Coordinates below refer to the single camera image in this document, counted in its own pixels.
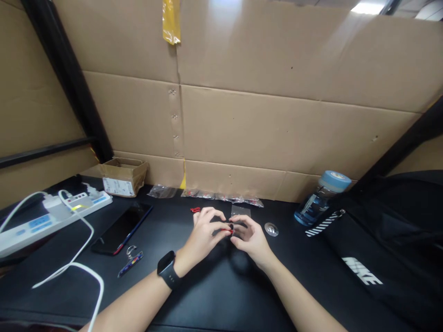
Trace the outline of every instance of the blue bottle cap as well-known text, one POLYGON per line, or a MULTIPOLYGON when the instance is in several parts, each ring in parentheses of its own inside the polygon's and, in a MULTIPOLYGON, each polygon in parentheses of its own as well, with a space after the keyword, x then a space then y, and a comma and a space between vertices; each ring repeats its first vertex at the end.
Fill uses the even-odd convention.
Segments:
POLYGON ((336 193, 341 193, 351 184, 351 179, 346 175, 334 171, 325 171, 318 183, 336 193))

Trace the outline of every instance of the plastic bag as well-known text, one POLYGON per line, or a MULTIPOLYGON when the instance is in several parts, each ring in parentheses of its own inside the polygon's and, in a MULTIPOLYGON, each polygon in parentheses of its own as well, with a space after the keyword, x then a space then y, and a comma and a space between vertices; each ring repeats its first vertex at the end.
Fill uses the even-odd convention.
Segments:
POLYGON ((257 196, 246 196, 244 197, 245 203, 257 206, 259 208, 263 208, 264 205, 261 200, 258 199, 257 196))
POLYGON ((165 187, 161 184, 156 184, 154 187, 152 187, 148 196, 154 198, 171 198, 175 196, 176 192, 177 188, 165 187))
POLYGON ((247 216, 251 216, 251 210, 244 208, 244 207, 238 207, 236 205, 232 205, 231 208, 231 217, 238 215, 238 214, 245 214, 247 216))
POLYGON ((181 193, 180 197, 197 197, 198 189, 185 189, 181 193))
POLYGON ((163 0, 163 39, 174 45, 180 34, 180 0, 163 0))
POLYGON ((220 193, 216 194, 216 199, 220 201, 231 202, 232 204, 240 204, 245 201, 241 195, 225 195, 220 193))
POLYGON ((216 197, 216 195, 210 191, 199 190, 195 197, 213 200, 216 197))

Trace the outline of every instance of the small cardboard box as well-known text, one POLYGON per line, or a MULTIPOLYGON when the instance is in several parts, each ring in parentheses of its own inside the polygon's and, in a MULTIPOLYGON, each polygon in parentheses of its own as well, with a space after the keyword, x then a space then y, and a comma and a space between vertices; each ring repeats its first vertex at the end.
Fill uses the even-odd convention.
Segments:
POLYGON ((149 164, 137 159, 114 158, 100 165, 105 192, 122 197, 135 197, 144 186, 149 164))

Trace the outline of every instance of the left hand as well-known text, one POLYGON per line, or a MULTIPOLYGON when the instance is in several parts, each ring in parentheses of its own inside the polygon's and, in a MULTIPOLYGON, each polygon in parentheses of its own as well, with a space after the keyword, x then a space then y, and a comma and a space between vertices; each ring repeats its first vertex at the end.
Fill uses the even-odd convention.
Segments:
POLYGON ((210 222, 215 216, 226 221, 223 212, 213 207, 204 207, 201 212, 194 214, 194 229, 184 247, 177 251, 175 258, 174 270, 180 278, 202 261, 217 243, 231 235, 229 224, 221 221, 210 222), (219 229, 222 231, 212 236, 219 229))

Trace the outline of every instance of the watch strap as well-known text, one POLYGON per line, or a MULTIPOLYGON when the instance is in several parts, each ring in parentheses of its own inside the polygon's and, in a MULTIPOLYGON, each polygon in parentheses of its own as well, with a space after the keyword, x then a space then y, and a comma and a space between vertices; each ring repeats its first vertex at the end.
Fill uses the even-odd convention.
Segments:
POLYGON ((172 290, 176 289, 181 284, 181 278, 175 273, 173 260, 159 275, 165 280, 168 287, 172 290))

